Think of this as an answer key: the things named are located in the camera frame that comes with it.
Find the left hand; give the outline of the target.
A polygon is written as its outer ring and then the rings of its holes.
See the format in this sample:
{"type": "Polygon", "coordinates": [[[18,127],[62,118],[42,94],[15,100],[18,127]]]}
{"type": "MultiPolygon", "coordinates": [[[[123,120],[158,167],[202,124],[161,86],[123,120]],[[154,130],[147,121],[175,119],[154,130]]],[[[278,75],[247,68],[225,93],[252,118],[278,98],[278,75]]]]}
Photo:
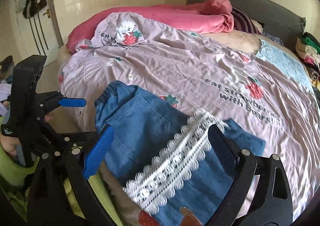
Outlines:
{"type": "Polygon", "coordinates": [[[3,150],[9,156],[17,156],[17,146],[20,146],[21,143],[18,138],[4,136],[1,134],[1,146],[3,150]]]}

